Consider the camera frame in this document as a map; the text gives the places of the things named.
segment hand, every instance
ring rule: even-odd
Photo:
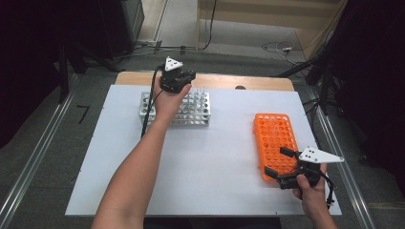
[[[327,164],[321,164],[322,173],[326,173]],[[307,178],[304,175],[297,176],[298,184],[302,189],[292,190],[292,193],[303,201],[303,209],[305,214],[312,220],[329,214],[327,203],[325,201],[325,180],[321,177],[314,187],[310,187]]]
[[[188,94],[191,89],[191,84],[185,85],[179,94],[171,94],[161,92],[160,78],[155,80],[153,97],[155,99],[156,120],[162,120],[166,124],[170,124],[173,117],[179,110],[182,99]]]

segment person's right arm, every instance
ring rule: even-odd
[[[327,164],[321,164],[321,171],[326,173]],[[310,187],[304,175],[297,176],[297,181],[302,189],[302,196],[298,189],[294,189],[293,194],[303,201],[304,213],[310,218],[314,228],[337,229],[325,201],[325,180],[321,177],[314,187]]]

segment human arm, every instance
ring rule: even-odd
[[[143,228],[165,134],[190,87],[186,85],[179,94],[161,92],[156,99],[155,120],[111,178],[92,228]],[[159,92],[159,80],[156,80],[154,97]]]
[[[321,171],[325,174],[327,164],[321,164]],[[292,190],[293,194],[303,202],[304,213],[310,218],[315,229],[335,229],[336,224],[330,215],[327,203],[325,201],[325,180],[321,177],[318,183],[310,187],[307,178],[304,175],[297,176],[300,190]]]

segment white tabletop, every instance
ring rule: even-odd
[[[114,171],[139,141],[140,94],[149,90],[145,86],[111,86],[66,215],[96,213]],[[168,130],[147,215],[303,215],[301,200],[290,190],[262,179],[252,132],[257,113],[286,114],[298,148],[316,148],[298,93],[205,91],[210,93],[210,126]],[[341,215],[337,201],[330,212]]]

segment orange plastic rack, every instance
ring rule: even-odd
[[[280,147],[298,151],[289,117],[286,114],[256,114],[253,132],[256,135],[262,178],[274,181],[265,175],[265,166],[277,171],[279,175],[293,172],[297,161],[295,157],[280,153]]]

